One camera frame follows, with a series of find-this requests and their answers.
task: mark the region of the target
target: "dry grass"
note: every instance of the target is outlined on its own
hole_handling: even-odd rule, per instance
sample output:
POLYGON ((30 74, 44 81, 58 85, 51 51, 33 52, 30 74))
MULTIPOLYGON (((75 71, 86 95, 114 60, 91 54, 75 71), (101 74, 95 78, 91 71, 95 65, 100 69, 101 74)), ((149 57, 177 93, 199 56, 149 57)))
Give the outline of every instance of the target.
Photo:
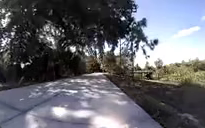
POLYGON ((107 77, 166 128, 205 128, 205 88, 107 77))

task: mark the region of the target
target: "field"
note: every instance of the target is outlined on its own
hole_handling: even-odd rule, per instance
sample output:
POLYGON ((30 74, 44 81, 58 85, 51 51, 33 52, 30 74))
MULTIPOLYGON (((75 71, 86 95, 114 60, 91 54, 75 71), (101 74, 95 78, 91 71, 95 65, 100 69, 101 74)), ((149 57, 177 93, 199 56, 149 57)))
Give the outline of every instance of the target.
POLYGON ((165 128, 205 128, 205 87, 107 75, 165 128))
POLYGON ((205 71, 184 71, 184 72, 176 72, 173 74, 164 75, 161 80, 163 81, 176 81, 182 83, 198 83, 200 85, 205 86, 205 71))

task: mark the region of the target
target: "blue sky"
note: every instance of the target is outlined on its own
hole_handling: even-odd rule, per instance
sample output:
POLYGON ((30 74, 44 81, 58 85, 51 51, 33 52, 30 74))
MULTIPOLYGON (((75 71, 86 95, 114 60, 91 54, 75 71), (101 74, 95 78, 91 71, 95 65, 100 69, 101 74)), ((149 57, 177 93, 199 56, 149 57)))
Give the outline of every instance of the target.
POLYGON ((165 64, 205 58, 205 0, 136 0, 137 19, 147 18, 145 33, 160 44, 146 60, 137 54, 136 63, 151 64, 161 58, 165 64))

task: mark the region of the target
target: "paved path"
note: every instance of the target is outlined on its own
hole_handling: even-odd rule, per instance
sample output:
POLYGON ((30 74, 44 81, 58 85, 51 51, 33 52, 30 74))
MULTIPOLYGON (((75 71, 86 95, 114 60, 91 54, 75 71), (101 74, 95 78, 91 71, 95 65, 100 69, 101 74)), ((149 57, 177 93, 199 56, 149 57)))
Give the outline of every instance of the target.
POLYGON ((161 128, 104 75, 0 92, 2 128, 161 128))

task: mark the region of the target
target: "tree canopy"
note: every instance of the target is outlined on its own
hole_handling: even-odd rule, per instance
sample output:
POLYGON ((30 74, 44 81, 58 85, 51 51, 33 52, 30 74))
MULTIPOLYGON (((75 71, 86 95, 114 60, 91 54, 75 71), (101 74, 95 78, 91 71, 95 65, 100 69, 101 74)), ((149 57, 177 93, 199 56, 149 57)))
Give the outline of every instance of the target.
POLYGON ((140 47, 146 54, 158 40, 148 40, 136 11, 134 0, 0 0, 0 62, 55 77, 61 68, 77 72, 86 51, 102 55, 105 44, 114 51, 120 39, 132 54, 140 47))

